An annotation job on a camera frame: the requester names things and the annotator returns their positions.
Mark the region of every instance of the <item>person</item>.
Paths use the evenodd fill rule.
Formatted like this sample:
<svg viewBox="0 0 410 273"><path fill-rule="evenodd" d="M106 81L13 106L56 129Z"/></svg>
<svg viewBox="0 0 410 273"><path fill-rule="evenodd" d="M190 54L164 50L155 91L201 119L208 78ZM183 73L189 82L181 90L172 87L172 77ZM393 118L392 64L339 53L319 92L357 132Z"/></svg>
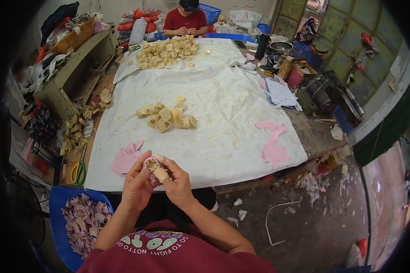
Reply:
<svg viewBox="0 0 410 273"><path fill-rule="evenodd" d="M34 101L33 92L38 87L39 73L33 66L24 67L21 59L18 59L11 68L15 85L23 95L24 99L30 103Z"/></svg>
<svg viewBox="0 0 410 273"><path fill-rule="evenodd" d="M167 14L164 36L194 35L197 38L207 34L208 25L205 13L198 7L198 0L180 0L179 8Z"/></svg>
<svg viewBox="0 0 410 273"><path fill-rule="evenodd" d="M126 175L120 205L100 230L78 273L275 272L271 262L256 256L245 237L195 198L188 173L162 156L169 173L162 194L194 224L187 224L189 233L168 219L135 228L154 195L150 173L142 167L151 155L147 151ZM215 203L215 192L209 203ZM172 217L175 222L181 218Z"/></svg>
<svg viewBox="0 0 410 273"><path fill-rule="evenodd" d="M311 44L314 37L316 36L316 18L309 18L305 24L302 26L301 31L296 33L295 39L307 46Z"/></svg>

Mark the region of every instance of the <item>maroon t-shirt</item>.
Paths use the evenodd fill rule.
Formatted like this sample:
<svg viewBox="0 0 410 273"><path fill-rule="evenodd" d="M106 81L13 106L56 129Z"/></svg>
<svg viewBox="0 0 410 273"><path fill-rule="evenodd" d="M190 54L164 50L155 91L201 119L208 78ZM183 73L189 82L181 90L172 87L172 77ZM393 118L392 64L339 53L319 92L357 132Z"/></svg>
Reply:
<svg viewBox="0 0 410 273"><path fill-rule="evenodd" d="M145 227L168 231L132 232L108 250L93 249L77 273L98 272L275 272L272 263L256 255L239 252L228 255L203 240L196 226L191 234L173 232L169 220Z"/></svg>
<svg viewBox="0 0 410 273"><path fill-rule="evenodd" d="M205 13L202 10L198 10L184 17L177 8L172 10L167 14L164 29L178 30L181 27L186 27L187 29L195 28L196 30L207 27Z"/></svg>

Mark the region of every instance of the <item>stainless steel bowl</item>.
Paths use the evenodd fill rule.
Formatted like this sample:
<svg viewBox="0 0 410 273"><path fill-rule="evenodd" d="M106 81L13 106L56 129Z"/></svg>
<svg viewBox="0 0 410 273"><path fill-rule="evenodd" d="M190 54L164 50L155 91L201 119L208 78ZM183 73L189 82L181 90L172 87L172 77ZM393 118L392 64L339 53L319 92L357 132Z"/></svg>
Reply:
<svg viewBox="0 0 410 273"><path fill-rule="evenodd" d="M270 48L276 54L288 53L293 49L293 45L286 41L274 41L270 43Z"/></svg>

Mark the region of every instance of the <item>orange basket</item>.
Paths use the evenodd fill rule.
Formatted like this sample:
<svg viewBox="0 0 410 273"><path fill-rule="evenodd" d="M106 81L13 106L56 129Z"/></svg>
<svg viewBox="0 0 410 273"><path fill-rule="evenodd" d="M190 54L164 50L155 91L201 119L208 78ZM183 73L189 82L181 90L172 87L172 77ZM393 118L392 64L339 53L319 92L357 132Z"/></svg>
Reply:
<svg viewBox="0 0 410 273"><path fill-rule="evenodd" d="M58 52L60 54L67 54L67 50L72 47L76 50L85 41L88 40L93 35L94 28L94 18L89 19L85 23L79 26L80 34L77 35L75 31L71 31L67 36L65 36L59 43L54 45L49 52Z"/></svg>

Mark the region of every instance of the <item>cap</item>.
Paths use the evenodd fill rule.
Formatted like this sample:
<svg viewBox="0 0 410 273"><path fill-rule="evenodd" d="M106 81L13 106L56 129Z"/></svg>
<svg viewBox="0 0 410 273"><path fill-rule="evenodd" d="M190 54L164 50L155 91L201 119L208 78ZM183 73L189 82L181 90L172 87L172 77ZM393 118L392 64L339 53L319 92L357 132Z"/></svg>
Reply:
<svg viewBox="0 0 410 273"><path fill-rule="evenodd" d="M197 12L199 0L180 0L179 4L185 9L185 12Z"/></svg>

